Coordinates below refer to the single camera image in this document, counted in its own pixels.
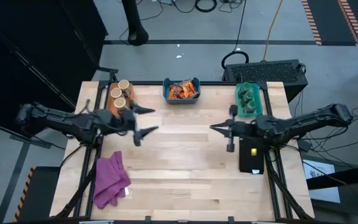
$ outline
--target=yellow sticker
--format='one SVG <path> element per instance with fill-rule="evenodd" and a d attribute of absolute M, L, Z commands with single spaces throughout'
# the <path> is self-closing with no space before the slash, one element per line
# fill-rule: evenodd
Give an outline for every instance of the yellow sticker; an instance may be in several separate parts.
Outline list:
<path fill-rule="evenodd" d="M 256 156 L 256 148 L 251 149 L 251 156 Z"/>

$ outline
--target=black box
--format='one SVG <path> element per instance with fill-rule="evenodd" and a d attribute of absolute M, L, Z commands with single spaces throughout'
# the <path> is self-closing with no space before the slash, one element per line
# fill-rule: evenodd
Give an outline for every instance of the black box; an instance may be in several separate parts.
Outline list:
<path fill-rule="evenodd" d="M 299 60 L 227 65 L 223 80 L 228 82 L 283 82 L 288 102 L 308 85 Z"/>

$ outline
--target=concrete floor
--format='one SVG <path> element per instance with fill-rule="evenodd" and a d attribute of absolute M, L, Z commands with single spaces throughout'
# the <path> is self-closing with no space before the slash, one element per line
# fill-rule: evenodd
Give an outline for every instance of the concrete floor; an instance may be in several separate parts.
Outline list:
<path fill-rule="evenodd" d="M 242 40 L 264 40 L 269 31 L 279 0 L 248 0 L 241 32 Z M 194 0 L 177 0 L 181 10 L 189 10 Z M 109 32 L 106 40 L 118 40 L 126 29 L 126 18 L 122 6 L 114 0 L 97 0 L 95 4 Z M 156 2 L 143 0 L 138 5 L 141 18 L 158 14 L 160 6 Z M 178 12 L 173 6 L 163 5 L 163 13 L 143 22 L 150 40 L 165 39 L 209 39 L 235 40 L 237 37 L 242 6 L 228 14 L 217 10 L 202 13 L 194 10 L 189 14 Z M 272 31 L 272 40 L 313 40 L 310 27 L 302 8 L 301 0 L 284 1 Z M 133 47 L 126 45 L 105 45 L 100 66 L 119 69 L 118 78 L 128 80 L 182 80 L 198 77 L 200 80 L 220 80 L 223 69 L 221 59 L 233 50 L 232 44 L 155 44 Z M 264 45 L 239 45 L 250 55 L 251 62 L 263 58 Z M 344 103 L 350 109 L 358 107 L 358 47 L 322 47 L 317 45 L 271 45 L 266 60 L 299 59 L 307 66 L 309 85 L 304 90 L 303 113 L 331 103 Z M 227 63 L 242 63 L 242 57 L 230 58 Z M 108 79 L 107 73 L 96 72 L 93 80 Z M 294 114 L 297 98 L 290 103 Z M 313 137 L 326 136 L 331 129 L 324 128 L 313 132 Z M 62 134 L 46 130 L 40 138 L 65 146 Z M 325 148 L 342 146 L 358 141 L 358 121 L 348 132 L 331 139 Z M 9 139 L 0 131 L 0 204 L 11 178 L 16 160 L 22 147 L 21 142 Z M 358 164 L 358 144 L 331 151 L 332 155 Z M 25 178 L 32 166 L 58 166 L 63 151 L 52 147 L 43 149 L 31 146 L 23 170 L 19 176 L 11 204 L 4 221 L 10 222 L 19 202 Z M 343 223 L 358 223 L 357 217 L 316 210 L 322 220 Z"/>

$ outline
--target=green basket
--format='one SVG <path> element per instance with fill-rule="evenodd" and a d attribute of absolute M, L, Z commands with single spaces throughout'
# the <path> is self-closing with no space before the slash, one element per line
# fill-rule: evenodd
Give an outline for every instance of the green basket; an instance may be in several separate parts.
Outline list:
<path fill-rule="evenodd" d="M 251 113 L 247 112 L 245 107 L 241 105 L 241 99 L 239 98 L 239 91 L 242 87 L 242 84 L 236 85 L 236 91 L 234 92 L 234 97 L 236 99 L 236 105 L 238 107 L 237 115 L 240 118 L 254 118 L 263 113 L 262 102 L 260 101 L 260 95 L 259 95 L 259 86 L 258 84 L 253 84 L 253 83 L 250 83 L 250 85 L 251 85 L 250 91 L 253 91 L 254 93 L 253 101 L 255 102 L 256 105 L 254 112 Z"/>

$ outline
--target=blue bowl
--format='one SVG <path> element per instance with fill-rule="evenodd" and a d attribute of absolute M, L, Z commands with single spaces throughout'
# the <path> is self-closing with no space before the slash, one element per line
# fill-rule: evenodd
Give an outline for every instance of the blue bowl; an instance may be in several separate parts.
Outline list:
<path fill-rule="evenodd" d="M 165 101 L 169 104 L 172 105 L 177 105 L 177 104 L 193 104 L 196 103 L 198 98 L 200 97 L 201 94 L 201 87 L 200 87 L 200 81 L 198 80 L 198 78 L 193 78 L 191 80 L 192 84 L 194 85 L 194 89 L 198 92 L 198 94 L 191 99 L 174 99 L 174 100 L 170 100 L 169 99 L 169 86 L 172 84 L 176 84 L 176 83 L 180 83 L 181 81 L 171 81 L 169 78 L 164 79 L 163 85 L 162 85 L 162 93 L 164 95 Z"/>

